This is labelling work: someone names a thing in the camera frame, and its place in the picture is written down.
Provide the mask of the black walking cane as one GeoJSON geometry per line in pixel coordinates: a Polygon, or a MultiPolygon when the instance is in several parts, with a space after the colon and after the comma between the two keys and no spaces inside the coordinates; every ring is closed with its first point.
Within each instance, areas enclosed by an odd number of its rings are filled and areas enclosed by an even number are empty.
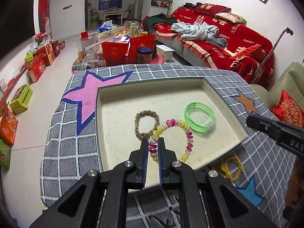
{"type": "Polygon", "coordinates": [[[263,66],[268,61],[268,59],[271,57],[271,55],[274,53],[274,50],[275,50],[276,46],[278,45],[279,41],[281,40],[281,38],[283,37],[283,35],[285,33],[287,33],[287,34],[289,34],[291,36],[294,34],[294,32],[291,30],[291,28],[285,27],[285,29],[282,31],[282,33],[278,37],[277,41],[273,45],[271,51],[266,55],[266,57],[263,59],[263,61],[260,64],[260,66],[257,68],[257,70],[255,72],[255,75],[254,75],[254,78],[253,78],[253,81],[251,82],[251,84],[256,84],[257,80],[262,76],[262,68],[263,68],[263,66]]]}

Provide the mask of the grey checked star tablecloth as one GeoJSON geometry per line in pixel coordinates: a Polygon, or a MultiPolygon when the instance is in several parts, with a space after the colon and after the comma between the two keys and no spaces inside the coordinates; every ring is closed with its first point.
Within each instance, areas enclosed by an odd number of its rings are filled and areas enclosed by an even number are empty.
{"type": "MultiPolygon", "coordinates": [[[[101,67],[77,71],[69,80],[66,91],[83,90],[82,81],[94,77],[102,85],[173,77],[204,77],[224,101],[244,122],[245,107],[235,99],[244,94],[254,101],[257,110],[271,117],[270,109],[261,94],[254,91],[235,72],[179,64],[139,64],[101,67]]],[[[82,121],[80,104],[63,97],[51,120],[44,157],[41,163],[40,186],[42,202],[51,206],[90,169],[101,170],[97,148],[95,116],[82,121]]],[[[294,155],[276,146],[261,133],[248,132],[248,139],[236,154],[244,164],[244,172],[236,185],[247,187],[255,180],[257,194],[263,197],[260,210],[278,227],[284,227],[284,198],[293,170],[294,155]]],[[[156,188],[128,197],[128,227],[179,227],[177,193],[156,188]]]]}

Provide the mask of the blue tissue box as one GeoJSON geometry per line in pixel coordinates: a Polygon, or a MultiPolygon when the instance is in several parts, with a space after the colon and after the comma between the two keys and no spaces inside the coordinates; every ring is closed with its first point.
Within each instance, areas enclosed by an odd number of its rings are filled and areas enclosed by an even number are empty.
{"type": "Polygon", "coordinates": [[[101,26],[98,27],[98,32],[102,33],[115,28],[117,28],[117,24],[113,24],[112,20],[109,20],[104,22],[101,26]]]}

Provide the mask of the orange snack box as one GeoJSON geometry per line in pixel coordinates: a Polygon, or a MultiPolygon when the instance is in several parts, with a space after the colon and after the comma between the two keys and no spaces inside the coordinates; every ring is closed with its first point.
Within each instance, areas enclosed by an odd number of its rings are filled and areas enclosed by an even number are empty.
{"type": "Polygon", "coordinates": [[[15,136],[17,133],[18,120],[8,107],[5,108],[3,116],[1,117],[0,134],[1,139],[9,146],[15,143],[15,136]]]}

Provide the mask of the red covered sofa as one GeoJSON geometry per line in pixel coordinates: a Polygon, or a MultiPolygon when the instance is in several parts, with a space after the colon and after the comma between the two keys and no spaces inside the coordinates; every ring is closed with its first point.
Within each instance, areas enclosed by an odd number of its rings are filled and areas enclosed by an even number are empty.
{"type": "MultiPolygon", "coordinates": [[[[149,29],[154,30],[156,38],[192,65],[202,65],[220,70],[238,73],[245,81],[253,81],[257,68],[273,45],[269,39],[248,28],[245,20],[231,9],[209,3],[186,3],[178,7],[171,15],[151,15],[146,17],[149,29]],[[171,30],[174,23],[184,22],[215,25],[219,28],[219,37],[227,40],[228,46],[221,49],[204,41],[189,41],[171,30]]],[[[274,71],[274,56],[271,56],[262,68],[258,85],[268,88],[274,71]]]]}

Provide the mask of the blue lidded jar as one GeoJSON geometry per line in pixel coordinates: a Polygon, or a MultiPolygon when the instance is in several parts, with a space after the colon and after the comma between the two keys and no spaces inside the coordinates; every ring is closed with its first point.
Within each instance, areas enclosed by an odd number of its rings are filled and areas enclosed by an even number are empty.
{"type": "Polygon", "coordinates": [[[153,58],[154,50],[149,47],[140,47],[137,49],[137,64],[150,64],[153,58]]]}

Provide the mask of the green translucent bangle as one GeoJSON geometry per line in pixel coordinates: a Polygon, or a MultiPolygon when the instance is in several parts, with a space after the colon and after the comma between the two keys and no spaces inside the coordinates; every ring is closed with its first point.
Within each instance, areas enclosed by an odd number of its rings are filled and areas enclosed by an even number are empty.
{"type": "Polygon", "coordinates": [[[216,116],[207,105],[193,102],[185,108],[184,121],[195,132],[205,134],[215,128],[216,116]]]}

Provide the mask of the light blue crumpled clothing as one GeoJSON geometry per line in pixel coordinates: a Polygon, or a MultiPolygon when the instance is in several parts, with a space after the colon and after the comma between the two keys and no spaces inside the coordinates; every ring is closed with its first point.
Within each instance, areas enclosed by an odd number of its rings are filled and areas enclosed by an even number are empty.
{"type": "Polygon", "coordinates": [[[204,41],[221,49],[228,46],[227,40],[219,37],[219,28],[206,22],[202,24],[178,22],[172,24],[171,30],[178,33],[182,39],[189,41],[204,41]]]}

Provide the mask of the black television screen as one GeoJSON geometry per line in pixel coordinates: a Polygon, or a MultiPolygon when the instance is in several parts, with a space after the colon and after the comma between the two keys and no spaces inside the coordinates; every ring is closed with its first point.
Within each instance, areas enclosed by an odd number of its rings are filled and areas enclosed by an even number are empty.
{"type": "Polygon", "coordinates": [[[1,59],[35,34],[34,0],[13,0],[1,22],[1,59]]]}

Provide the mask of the red embroidered cushion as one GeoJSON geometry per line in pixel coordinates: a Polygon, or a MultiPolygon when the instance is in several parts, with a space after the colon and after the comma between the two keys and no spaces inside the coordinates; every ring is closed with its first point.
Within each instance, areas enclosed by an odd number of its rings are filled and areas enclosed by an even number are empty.
{"type": "Polygon", "coordinates": [[[285,90],[282,91],[279,103],[272,109],[272,113],[280,121],[303,128],[303,110],[285,90]]]}

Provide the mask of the white small stool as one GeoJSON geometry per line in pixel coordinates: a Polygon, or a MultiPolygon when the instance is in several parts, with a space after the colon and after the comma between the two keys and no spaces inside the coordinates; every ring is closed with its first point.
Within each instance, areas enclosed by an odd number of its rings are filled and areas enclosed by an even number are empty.
{"type": "Polygon", "coordinates": [[[172,62],[174,50],[166,45],[157,45],[157,51],[164,56],[164,62],[172,62]]]}

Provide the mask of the green tray with beige lining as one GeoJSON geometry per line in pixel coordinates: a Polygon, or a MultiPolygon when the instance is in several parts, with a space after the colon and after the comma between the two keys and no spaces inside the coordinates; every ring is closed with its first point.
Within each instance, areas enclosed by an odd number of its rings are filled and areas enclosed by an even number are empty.
{"type": "Polygon", "coordinates": [[[135,123],[145,110],[156,112],[161,123],[184,118],[187,105],[200,102],[211,108],[216,125],[208,133],[194,132],[194,146],[187,164],[194,169],[217,161],[233,151],[247,134],[232,109],[204,78],[170,78],[122,83],[99,88],[96,98],[96,127],[103,170],[127,160],[141,141],[135,131],[149,132],[152,117],[135,123]]]}

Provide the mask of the red gift bag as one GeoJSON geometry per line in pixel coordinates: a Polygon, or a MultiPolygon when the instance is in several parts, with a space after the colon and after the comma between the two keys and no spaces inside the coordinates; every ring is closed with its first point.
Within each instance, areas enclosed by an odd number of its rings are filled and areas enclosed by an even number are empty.
{"type": "Polygon", "coordinates": [[[118,36],[101,44],[106,66],[151,63],[155,36],[118,36]]]}

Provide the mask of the red gift box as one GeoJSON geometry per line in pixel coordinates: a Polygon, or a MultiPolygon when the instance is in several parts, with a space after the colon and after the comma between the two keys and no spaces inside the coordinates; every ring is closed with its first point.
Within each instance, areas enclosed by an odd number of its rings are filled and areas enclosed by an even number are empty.
{"type": "Polygon", "coordinates": [[[33,83],[37,82],[45,71],[45,64],[41,56],[35,56],[26,63],[30,79],[33,83]]]}

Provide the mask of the green yellow gift box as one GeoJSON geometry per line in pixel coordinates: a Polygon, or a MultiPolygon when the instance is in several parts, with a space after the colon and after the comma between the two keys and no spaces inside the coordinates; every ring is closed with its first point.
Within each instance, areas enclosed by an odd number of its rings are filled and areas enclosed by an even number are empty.
{"type": "Polygon", "coordinates": [[[30,99],[33,95],[33,91],[29,83],[20,86],[9,105],[14,114],[20,114],[28,110],[30,99]]]}

